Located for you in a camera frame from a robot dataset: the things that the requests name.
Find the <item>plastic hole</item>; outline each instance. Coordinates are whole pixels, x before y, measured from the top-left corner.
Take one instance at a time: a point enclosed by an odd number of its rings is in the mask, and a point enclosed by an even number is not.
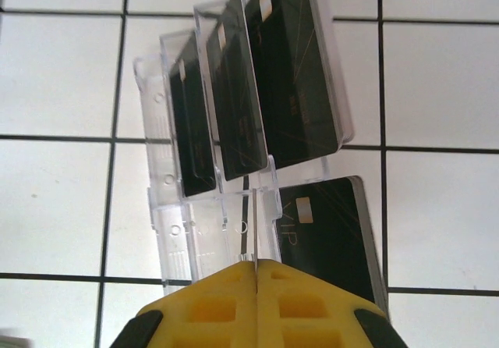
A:
[[[173,182],[175,182],[175,178],[173,177],[173,175],[172,174],[166,174],[165,175],[165,184],[167,186],[169,186],[169,185],[173,184]]]
[[[248,231],[248,223],[241,221],[241,227],[237,227],[235,231],[241,235],[246,233]]]
[[[182,229],[180,228],[179,225],[173,225],[171,228],[170,228],[170,234],[172,236],[178,236],[180,235]]]

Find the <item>credit card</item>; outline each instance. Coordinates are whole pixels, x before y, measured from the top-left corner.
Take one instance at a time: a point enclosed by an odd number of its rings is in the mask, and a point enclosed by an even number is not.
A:
[[[246,5],[267,149],[278,169],[335,153],[344,137],[313,6],[312,0]]]
[[[241,0],[229,0],[207,40],[225,178],[267,167],[263,123]]]
[[[184,194],[216,187],[210,128],[194,31],[170,70],[170,88]]]
[[[283,215],[276,227],[282,263],[387,311],[362,180],[333,179],[280,193]]]

